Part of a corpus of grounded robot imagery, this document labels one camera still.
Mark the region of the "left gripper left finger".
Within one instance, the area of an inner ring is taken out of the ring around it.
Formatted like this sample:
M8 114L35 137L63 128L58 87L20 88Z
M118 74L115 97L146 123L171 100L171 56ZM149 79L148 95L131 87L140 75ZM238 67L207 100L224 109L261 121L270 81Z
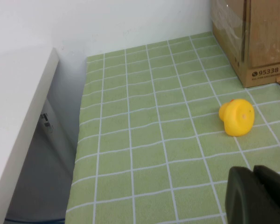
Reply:
M225 210L229 224L272 224L274 212L253 172L232 167L228 175Z

